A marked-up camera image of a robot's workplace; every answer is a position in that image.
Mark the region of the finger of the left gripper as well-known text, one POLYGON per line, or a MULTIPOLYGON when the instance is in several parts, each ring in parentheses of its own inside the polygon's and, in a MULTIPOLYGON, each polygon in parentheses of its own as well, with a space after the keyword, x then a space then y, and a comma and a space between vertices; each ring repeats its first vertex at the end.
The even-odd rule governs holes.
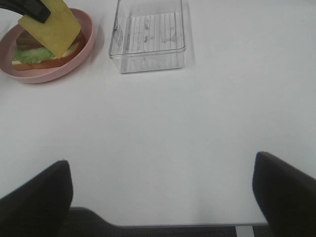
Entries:
POLYGON ((0 0, 0 7, 45 23, 51 11, 40 0, 0 0))

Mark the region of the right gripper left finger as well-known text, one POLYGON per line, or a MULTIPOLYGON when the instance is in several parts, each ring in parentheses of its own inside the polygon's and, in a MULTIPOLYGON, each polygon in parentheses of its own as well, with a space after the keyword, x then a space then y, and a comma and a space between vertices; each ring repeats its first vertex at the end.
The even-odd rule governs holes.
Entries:
POLYGON ((59 160, 0 199, 0 235, 57 236, 73 193, 70 165, 59 160))

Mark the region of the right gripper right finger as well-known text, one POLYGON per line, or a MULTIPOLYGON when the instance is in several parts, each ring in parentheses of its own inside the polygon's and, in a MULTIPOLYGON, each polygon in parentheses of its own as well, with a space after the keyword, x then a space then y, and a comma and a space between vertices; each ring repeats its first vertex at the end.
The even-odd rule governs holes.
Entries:
POLYGON ((316 235, 315 178, 268 152, 258 152, 252 190, 276 237, 316 235))

